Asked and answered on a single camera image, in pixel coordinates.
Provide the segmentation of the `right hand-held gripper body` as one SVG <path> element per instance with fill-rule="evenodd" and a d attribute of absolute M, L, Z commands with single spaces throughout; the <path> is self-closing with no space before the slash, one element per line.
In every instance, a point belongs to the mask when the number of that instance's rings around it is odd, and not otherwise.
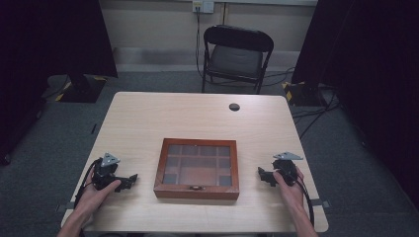
<path fill-rule="evenodd" d="M 302 160 L 302 157 L 291 152 L 283 152 L 273 156 L 273 167 L 283 176 L 286 184 L 292 186 L 297 180 L 297 171 L 294 160 Z"/>

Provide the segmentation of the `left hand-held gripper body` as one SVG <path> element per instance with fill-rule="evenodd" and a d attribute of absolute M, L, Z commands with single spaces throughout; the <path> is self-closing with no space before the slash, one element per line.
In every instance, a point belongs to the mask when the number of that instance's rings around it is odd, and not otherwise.
<path fill-rule="evenodd" d="M 95 164 L 92 183 L 100 191 L 115 181 L 115 172 L 118 168 L 120 159 L 110 153 L 105 153 Z"/>

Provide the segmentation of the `person's right hand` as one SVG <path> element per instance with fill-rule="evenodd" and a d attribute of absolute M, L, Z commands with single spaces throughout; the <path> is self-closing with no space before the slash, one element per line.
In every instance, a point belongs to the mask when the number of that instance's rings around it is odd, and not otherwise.
<path fill-rule="evenodd" d="M 280 195 L 289 212 L 304 212 L 303 192 L 301 187 L 299 185 L 293 185 L 292 187 L 288 186 L 283 176 L 278 171 L 275 171 L 273 176 L 279 185 Z"/>

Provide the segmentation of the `person's left hand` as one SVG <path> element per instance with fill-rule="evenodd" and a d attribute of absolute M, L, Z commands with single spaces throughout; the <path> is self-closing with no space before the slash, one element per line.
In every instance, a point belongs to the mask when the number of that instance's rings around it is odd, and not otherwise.
<path fill-rule="evenodd" d="M 102 190 L 97 190 L 92 184 L 93 172 L 90 171 L 86 179 L 83 194 L 78 201 L 73 213 L 86 221 L 99 208 L 107 196 L 112 193 L 120 184 L 120 180 L 111 182 Z"/>

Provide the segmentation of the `wooden box with glass lid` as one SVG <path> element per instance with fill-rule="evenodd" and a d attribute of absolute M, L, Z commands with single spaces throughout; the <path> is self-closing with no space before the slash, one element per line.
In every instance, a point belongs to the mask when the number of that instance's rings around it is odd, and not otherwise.
<path fill-rule="evenodd" d="M 237 200 L 236 141 L 164 138 L 153 190 L 158 198 Z"/>

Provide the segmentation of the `black stand base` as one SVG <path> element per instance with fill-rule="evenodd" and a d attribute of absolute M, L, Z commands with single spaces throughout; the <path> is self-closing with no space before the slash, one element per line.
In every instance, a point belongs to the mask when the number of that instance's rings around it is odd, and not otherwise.
<path fill-rule="evenodd" d="M 318 87 L 311 87 L 304 82 L 282 84 L 286 99 L 296 107 L 325 107 L 326 102 Z"/>
<path fill-rule="evenodd" d="M 70 82 L 56 98 L 63 103 L 95 103 L 107 80 L 102 77 L 75 74 L 69 76 Z"/>

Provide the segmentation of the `black folding chair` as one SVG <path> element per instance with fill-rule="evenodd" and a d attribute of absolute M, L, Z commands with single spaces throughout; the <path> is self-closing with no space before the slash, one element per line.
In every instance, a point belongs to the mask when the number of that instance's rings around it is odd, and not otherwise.
<path fill-rule="evenodd" d="M 254 85 L 261 91 L 274 41 L 266 33 L 227 25 L 209 27 L 204 32 L 205 57 L 202 92 L 207 77 L 224 78 Z"/>

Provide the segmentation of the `dark curtain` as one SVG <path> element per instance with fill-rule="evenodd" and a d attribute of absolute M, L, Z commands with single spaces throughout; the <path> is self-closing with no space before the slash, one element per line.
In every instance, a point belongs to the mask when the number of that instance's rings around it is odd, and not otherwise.
<path fill-rule="evenodd" d="M 419 0 L 317 0 L 293 81 L 336 87 L 419 209 Z"/>
<path fill-rule="evenodd" d="M 0 0 L 0 165 L 53 75 L 118 75 L 100 0 Z"/>

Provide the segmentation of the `grey table bracket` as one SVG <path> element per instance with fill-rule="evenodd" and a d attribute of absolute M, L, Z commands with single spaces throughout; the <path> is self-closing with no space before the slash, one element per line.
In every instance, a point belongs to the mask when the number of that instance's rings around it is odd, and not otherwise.
<path fill-rule="evenodd" d="M 66 203 L 63 203 L 63 204 L 59 204 L 56 207 L 55 211 L 56 212 L 65 212 L 65 211 L 67 211 L 69 209 L 73 209 L 73 208 L 74 208 L 74 202 L 69 201 L 69 202 L 66 202 Z"/>
<path fill-rule="evenodd" d="M 327 200 L 327 199 L 321 199 L 321 198 L 314 198 L 311 201 L 311 204 L 313 206 L 321 205 L 323 208 L 329 208 L 331 206 L 331 203 L 330 203 L 329 200 Z"/>

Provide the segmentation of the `white wall outlet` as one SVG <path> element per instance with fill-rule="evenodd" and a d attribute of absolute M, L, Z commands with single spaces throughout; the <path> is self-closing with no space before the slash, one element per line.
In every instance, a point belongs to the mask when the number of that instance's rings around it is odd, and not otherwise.
<path fill-rule="evenodd" d="M 204 13 L 204 14 L 212 14 L 214 12 L 214 2 L 208 0 L 194 0 L 193 4 L 193 12 L 194 13 Z"/>

